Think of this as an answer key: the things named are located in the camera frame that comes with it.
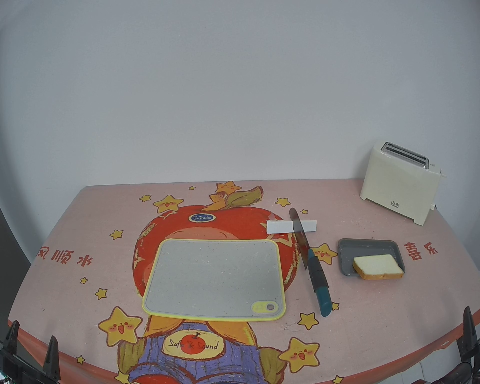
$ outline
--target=cream toaster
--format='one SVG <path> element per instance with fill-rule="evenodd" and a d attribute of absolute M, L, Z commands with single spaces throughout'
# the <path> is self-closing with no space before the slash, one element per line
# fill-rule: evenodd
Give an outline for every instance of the cream toaster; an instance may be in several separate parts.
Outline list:
<path fill-rule="evenodd" d="M 372 149 L 360 197 L 423 225 L 435 208 L 442 169 L 423 155 L 381 141 Z"/>

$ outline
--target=knife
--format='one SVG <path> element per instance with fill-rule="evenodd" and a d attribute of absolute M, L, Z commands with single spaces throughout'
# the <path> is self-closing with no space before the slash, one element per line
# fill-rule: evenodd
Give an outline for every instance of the knife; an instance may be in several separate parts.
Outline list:
<path fill-rule="evenodd" d="M 313 250 L 308 244 L 299 214 L 295 208 L 290 208 L 290 220 L 293 222 L 293 231 L 295 232 L 303 266 L 305 269 L 308 268 L 313 291 L 317 295 L 320 313 L 323 317 L 327 317 L 332 311 L 332 299 L 328 291 L 328 282 L 324 270 L 320 265 L 320 260 L 315 256 L 315 253 L 313 253 Z"/>

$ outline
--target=toast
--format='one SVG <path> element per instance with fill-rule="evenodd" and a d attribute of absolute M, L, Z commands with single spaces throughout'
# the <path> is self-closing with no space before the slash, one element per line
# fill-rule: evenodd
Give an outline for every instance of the toast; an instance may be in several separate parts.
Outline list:
<path fill-rule="evenodd" d="M 390 254 L 354 257 L 353 268 L 365 280 L 400 279 L 404 273 Z"/>

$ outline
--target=teal knife handle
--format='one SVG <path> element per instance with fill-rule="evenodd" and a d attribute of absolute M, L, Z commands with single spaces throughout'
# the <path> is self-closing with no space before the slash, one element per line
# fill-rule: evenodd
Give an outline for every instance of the teal knife handle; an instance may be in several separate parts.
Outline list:
<path fill-rule="evenodd" d="M 320 313 L 323 317 L 327 317 L 332 311 L 332 299 L 328 291 L 328 283 L 324 270 L 320 264 L 320 260 L 315 256 L 313 249 L 308 250 L 308 272 L 312 280 L 313 290 L 317 295 Z"/>
<path fill-rule="evenodd" d="M 323 317 L 327 317 L 332 311 L 332 299 L 328 287 L 319 287 L 315 291 L 317 295 L 318 305 L 320 306 L 320 313 Z"/>

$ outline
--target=bread crust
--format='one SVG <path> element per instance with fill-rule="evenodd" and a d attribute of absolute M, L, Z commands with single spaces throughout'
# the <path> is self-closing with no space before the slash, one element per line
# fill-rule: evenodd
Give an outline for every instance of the bread crust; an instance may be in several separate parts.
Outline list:
<path fill-rule="evenodd" d="M 364 280 L 387 280 L 387 279 L 400 279 L 403 276 L 403 273 L 384 273 L 381 275 L 367 275 L 364 273 L 360 267 L 353 261 L 353 268 L 357 271 L 360 277 Z"/>

